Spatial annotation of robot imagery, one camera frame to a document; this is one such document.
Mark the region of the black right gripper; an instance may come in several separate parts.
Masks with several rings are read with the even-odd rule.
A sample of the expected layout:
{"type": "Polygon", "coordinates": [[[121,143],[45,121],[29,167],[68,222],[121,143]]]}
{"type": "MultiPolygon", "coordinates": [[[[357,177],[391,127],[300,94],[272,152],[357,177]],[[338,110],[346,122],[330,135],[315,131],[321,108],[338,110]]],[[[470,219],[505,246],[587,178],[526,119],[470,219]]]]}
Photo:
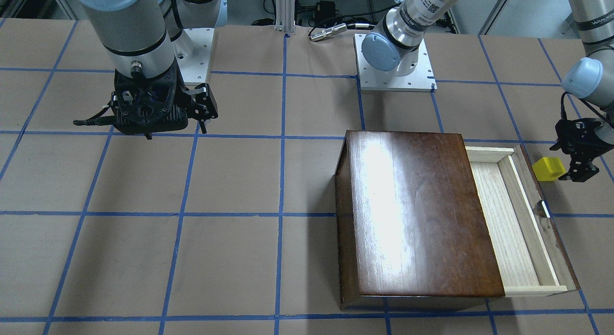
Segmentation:
{"type": "Polygon", "coordinates": [[[116,71],[114,89],[117,96],[114,105],[103,106],[88,119],[74,120],[73,125],[113,125],[126,135],[149,135],[185,129],[188,120],[193,119],[198,122],[201,133],[206,134],[206,123],[219,116],[209,84],[201,83],[186,92],[177,69],[147,79],[145,86],[116,71]],[[110,109],[114,115],[104,116],[110,109]]]}

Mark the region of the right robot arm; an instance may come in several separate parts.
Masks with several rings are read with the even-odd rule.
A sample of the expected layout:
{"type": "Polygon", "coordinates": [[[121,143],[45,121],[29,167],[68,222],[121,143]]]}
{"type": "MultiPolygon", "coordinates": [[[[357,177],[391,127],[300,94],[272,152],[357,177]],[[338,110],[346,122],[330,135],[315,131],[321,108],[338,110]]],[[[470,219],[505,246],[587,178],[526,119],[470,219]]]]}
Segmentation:
{"type": "Polygon", "coordinates": [[[184,80],[202,67],[204,46],[190,29],[211,30],[226,19],[224,0],[78,0],[115,66],[114,90],[103,109],[76,126],[111,125],[125,135],[186,129],[201,133],[216,119],[217,104],[204,75],[194,89],[184,80]]]}

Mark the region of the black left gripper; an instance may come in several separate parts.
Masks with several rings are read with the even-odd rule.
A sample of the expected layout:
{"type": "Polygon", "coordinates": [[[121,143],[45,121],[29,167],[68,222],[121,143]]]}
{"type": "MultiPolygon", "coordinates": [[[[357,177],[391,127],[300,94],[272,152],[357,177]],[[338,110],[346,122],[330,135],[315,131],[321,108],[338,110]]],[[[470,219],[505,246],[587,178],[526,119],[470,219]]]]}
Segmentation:
{"type": "Polygon", "coordinates": [[[593,160],[613,149],[613,128],[603,120],[583,118],[559,120],[555,125],[557,140],[551,151],[570,155],[566,180],[586,182],[599,173],[593,160]]]}

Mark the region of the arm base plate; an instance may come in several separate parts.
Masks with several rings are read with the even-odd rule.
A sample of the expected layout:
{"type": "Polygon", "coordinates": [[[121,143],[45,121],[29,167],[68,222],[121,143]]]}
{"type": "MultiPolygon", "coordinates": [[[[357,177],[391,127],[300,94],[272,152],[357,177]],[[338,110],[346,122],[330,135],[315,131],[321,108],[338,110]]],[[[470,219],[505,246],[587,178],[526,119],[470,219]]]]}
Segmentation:
{"type": "Polygon", "coordinates": [[[425,40],[421,42],[418,50],[402,57],[397,68],[391,71],[381,71],[371,66],[362,53],[361,45],[365,37],[364,34],[354,36],[356,65],[362,90],[399,92],[437,90],[438,86],[425,40]]]}
{"type": "Polygon", "coordinates": [[[198,85],[208,81],[214,34],[213,27],[184,29],[172,42],[185,84],[198,85]]]}

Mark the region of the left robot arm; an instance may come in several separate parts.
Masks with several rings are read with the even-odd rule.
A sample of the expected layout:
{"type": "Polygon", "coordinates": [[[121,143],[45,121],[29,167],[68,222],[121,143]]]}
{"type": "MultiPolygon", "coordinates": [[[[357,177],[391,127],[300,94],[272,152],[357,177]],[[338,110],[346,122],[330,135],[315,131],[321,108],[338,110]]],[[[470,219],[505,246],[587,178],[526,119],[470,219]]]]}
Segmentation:
{"type": "MultiPolygon", "coordinates": [[[[380,72],[408,74],[417,62],[424,33],[459,0],[402,0],[356,48],[358,57],[380,72]]],[[[613,0],[568,0],[585,57],[561,82],[565,95],[577,97],[596,116],[570,120],[565,107],[555,125],[551,150],[569,155],[569,169],[561,180],[585,182],[599,169],[594,160],[613,149],[613,0]]]]}

